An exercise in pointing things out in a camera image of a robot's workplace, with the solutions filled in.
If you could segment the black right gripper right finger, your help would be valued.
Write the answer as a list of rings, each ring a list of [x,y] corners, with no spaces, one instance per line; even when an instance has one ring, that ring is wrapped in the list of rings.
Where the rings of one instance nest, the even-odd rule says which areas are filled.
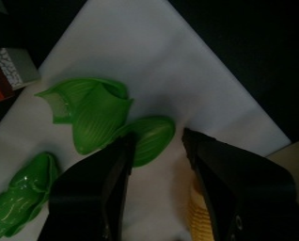
[[[215,241],[299,241],[290,172],[263,156],[190,129],[182,142],[199,178]]]

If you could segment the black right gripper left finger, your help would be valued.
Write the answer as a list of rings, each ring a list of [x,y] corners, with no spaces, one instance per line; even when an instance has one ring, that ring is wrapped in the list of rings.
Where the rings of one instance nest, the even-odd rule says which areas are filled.
[[[135,149],[136,138],[120,137],[60,175],[37,241],[122,241]]]

